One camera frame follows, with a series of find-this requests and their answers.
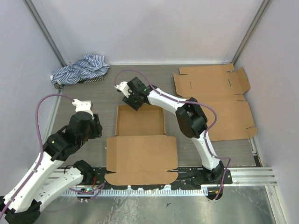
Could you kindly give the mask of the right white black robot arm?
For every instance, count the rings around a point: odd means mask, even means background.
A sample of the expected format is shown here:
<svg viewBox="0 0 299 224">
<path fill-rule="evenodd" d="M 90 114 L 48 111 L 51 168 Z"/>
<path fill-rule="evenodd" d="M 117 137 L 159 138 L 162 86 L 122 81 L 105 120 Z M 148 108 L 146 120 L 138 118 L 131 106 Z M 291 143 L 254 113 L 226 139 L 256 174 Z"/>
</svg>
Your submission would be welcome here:
<svg viewBox="0 0 299 224">
<path fill-rule="evenodd" d="M 136 111 L 143 104 L 149 104 L 174 114 L 180 131 L 192 140 L 200 154 L 206 180 L 216 184 L 222 179 L 224 165 L 213 149 L 207 133 L 207 117 L 195 98 L 177 98 L 155 86 L 146 86 L 137 77 L 129 82 L 121 82 L 116 89 L 124 94 L 123 102 Z"/>
</svg>

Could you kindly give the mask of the brown cardboard box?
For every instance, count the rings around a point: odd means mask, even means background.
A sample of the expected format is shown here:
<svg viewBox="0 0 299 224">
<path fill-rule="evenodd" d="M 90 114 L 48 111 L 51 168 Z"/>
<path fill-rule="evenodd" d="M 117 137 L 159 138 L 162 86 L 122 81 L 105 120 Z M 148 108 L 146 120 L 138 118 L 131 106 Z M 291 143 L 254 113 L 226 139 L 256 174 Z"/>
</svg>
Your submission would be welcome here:
<svg viewBox="0 0 299 224">
<path fill-rule="evenodd" d="M 107 139 L 105 180 L 115 186 L 164 185 L 178 173 L 177 141 L 166 135 L 164 109 L 119 105 L 115 136 Z"/>
</svg>

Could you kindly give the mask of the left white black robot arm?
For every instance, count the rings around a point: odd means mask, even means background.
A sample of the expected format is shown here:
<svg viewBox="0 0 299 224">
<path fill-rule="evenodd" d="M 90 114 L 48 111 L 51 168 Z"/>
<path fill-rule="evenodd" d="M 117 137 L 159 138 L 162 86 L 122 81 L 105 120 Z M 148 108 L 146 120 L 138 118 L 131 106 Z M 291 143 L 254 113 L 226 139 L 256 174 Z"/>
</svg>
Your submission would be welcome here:
<svg viewBox="0 0 299 224">
<path fill-rule="evenodd" d="M 102 126 L 97 114 L 77 112 L 68 125 L 50 135 L 43 151 L 22 180 L 0 198 L 0 215 L 9 224 L 32 224 L 41 212 L 64 193 L 77 185 L 93 182 L 94 171 L 84 160 L 75 162 L 63 176 L 44 186 L 51 174 L 67 158 L 76 153 L 89 139 L 102 136 Z"/>
</svg>

